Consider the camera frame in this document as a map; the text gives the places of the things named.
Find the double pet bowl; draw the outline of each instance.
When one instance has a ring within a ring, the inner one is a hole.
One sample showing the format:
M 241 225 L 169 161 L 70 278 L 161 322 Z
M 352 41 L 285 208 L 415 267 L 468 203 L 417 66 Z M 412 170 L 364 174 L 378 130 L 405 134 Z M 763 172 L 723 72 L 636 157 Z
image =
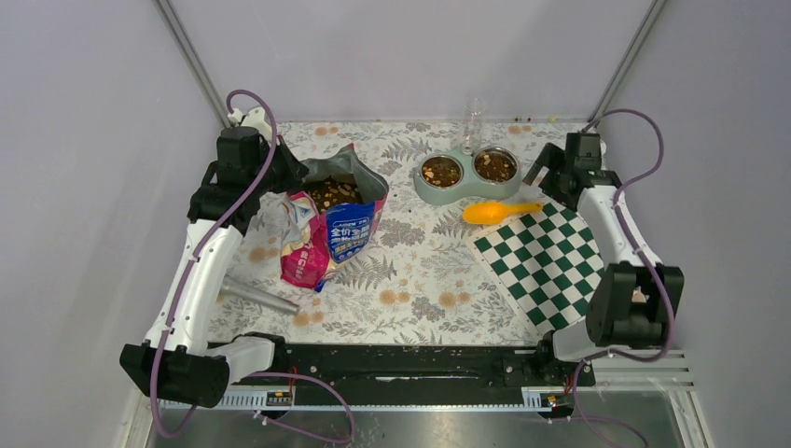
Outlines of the double pet bowl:
M 501 173 L 493 174 L 494 166 Z M 520 164 L 501 147 L 485 147 L 472 154 L 456 148 L 422 159 L 414 182 L 418 196 L 432 205 L 454 203 L 467 196 L 505 199 L 519 191 Z

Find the floral tablecloth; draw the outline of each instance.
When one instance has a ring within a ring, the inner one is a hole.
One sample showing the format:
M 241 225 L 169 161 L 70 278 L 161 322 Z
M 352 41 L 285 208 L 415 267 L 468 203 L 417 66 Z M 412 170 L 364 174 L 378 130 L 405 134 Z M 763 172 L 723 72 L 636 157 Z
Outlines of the floral tablecloth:
M 287 315 L 251 301 L 220 296 L 210 341 L 248 331 L 280 334 L 292 343 L 497 344 L 536 342 L 524 313 L 515 312 L 472 257 L 465 237 L 480 229 L 461 220 L 467 198 L 428 205 L 412 186 L 424 155 L 450 149 L 449 123 L 285 123 L 281 134 L 298 159 L 329 157 L 354 142 L 360 159 L 382 174 L 390 194 L 377 233 L 320 293 L 280 279 L 280 239 L 286 223 L 281 197 L 267 194 L 229 275 L 301 306 Z M 563 146 L 569 123 L 501 123 L 485 129 L 486 145 L 513 151 L 526 170 L 546 142 Z M 510 202 L 535 200 L 522 186 Z

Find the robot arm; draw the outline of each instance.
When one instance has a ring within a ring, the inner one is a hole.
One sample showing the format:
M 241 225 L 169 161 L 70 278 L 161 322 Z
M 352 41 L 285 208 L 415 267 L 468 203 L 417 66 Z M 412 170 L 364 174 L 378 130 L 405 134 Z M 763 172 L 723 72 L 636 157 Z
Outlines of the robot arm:
M 264 124 L 263 114 L 260 121 Z M 255 194 L 240 206 L 207 241 L 199 259 L 184 282 L 181 300 L 168 316 L 185 268 L 193 259 L 195 245 L 220 217 L 251 185 L 260 172 L 268 152 L 266 140 L 257 126 L 227 128 L 217 139 L 217 161 L 209 164 L 201 186 L 192 195 L 187 213 L 187 239 L 167 299 L 142 344 L 126 344 L 120 364 L 140 390 L 150 395 L 154 356 L 162 338 L 169 331 L 162 351 L 157 393 L 169 399 L 202 407 L 213 407 L 223 397 L 229 384 L 255 371 L 264 371 L 272 363 L 273 341 L 253 335 L 236 338 L 232 343 L 208 349 L 209 308 L 224 283 L 226 270 L 260 207 L 260 196 L 292 189 L 301 183 L 307 167 L 291 155 L 281 140 L 269 171 Z M 167 325 L 172 317 L 172 324 Z
M 585 318 L 551 335 L 553 357 L 571 362 L 612 345 L 631 348 L 662 345 L 667 340 L 667 310 L 657 285 L 618 221 L 614 200 L 621 183 L 614 172 L 602 169 L 600 136 L 569 133 L 565 151 L 547 144 L 524 182 L 533 184 L 544 169 L 547 173 L 539 187 L 550 198 L 577 211 L 585 219 L 605 267 Z M 645 244 L 623 194 L 618 198 L 618 205 L 645 259 L 659 272 L 675 314 L 684 285 L 681 270 L 663 266 L 661 259 Z M 646 297 L 645 301 L 633 300 L 634 291 L 638 289 Z

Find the gray floor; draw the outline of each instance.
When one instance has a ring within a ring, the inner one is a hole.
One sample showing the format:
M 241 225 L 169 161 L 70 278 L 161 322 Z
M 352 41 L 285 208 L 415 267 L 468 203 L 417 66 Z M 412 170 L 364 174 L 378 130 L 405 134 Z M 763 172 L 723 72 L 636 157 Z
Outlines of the gray floor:
M 652 447 L 684 446 L 673 409 L 659 392 L 589 392 L 580 398 L 588 415 L 615 417 L 640 429 Z M 184 411 L 164 412 L 167 427 L 175 427 Z M 185 433 L 175 440 L 159 438 L 152 430 L 148 447 L 294 447 L 331 446 L 278 427 L 263 427 L 250 413 L 201 411 Z M 584 423 L 537 424 L 528 413 L 355 413 L 357 434 L 350 447 L 605 447 Z M 284 421 L 327 436 L 348 430 L 343 413 L 290 413 Z M 607 437 L 626 446 L 642 446 L 632 434 L 618 427 L 600 426 Z

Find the metal rod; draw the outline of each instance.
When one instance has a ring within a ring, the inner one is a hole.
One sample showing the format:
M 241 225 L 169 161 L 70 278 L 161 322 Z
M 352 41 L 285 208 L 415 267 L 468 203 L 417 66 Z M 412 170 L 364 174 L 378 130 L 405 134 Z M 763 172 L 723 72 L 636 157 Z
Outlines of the metal rod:
M 267 291 L 262 291 L 260 289 L 245 285 L 244 283 L 234 280 L 228 276 L 223 279 L 220 292 L 223 294 L 230 294 L 232 296 L 240 297 L 247 301 L 254 301 L 268 308 L 285 311 L 292 315 L 296 314 L 297 310 L 299 309 L 299 307 L 291 301 L 277 297 Z
M 198 81 L 203 94 L 206 96 L 206 101 L 209 102 L 209 106 L 215 112 L 220 124 L 224 128 L 228 128 L 230 126 L 230 121 L 228 120 L 228 111 L 226 110 L 225 102 L 217 91 L 212 79 L 209 77 L 209 73 L 206 71 L 206 67 L 203 66 L 201 58 L 198 57 L 195 47 L 192 46 L 192 42 L 187 35 L 187 30 L 185 30 L 184 25 L 178 19 L 178 14 L 176 14 L 173 4 L 170 0 L 153 0 L 153 3 L 160 12 L 162 20 L 167 25 L 171 35 L 173 35 L 176 46 L 181 51 L 181 54 L 184 55 L 184 59 L 189 66 L 189 71 L 192 72 L 192 75 L 194 75 L 195 79 Z
M 599 115 L 602 115 L 607 107 L 610 106 L 610 103 L 613 101 L 613 97 L 618 92 L 623 80 L 629 73 L 631 65 L 634 63 L 634 60 L 640 53 L 640 49 L 643 48 L 643 44 L 648 39 L 648 35 L 651 33 L 651 30 L 654 28 L 654 24 L 657 22 L 659 14 L 661 14 L 662 10 L 664 10 L 669 1 L 670 0 L 654 0 L 651 3 L 651 6 L 648 8 L 648 11 L 643 17 L 643 21 L 640 23 L 640 27 L 637 28 L 637 33 L 634 34 L 634 37 L 631 39 L 631 43 L 626 49 L 626 53 L 624 53 L 623 58 L 621 58 L 616 72 L 610 79 L 609 84 L 607 84 L 607 88 L 604 89 L 602 98 L 599 99 L 599 103 L 596 104 L 596 107 L 593 109 L 593 113 L 588 117 L 588 121 L 591 121 Z

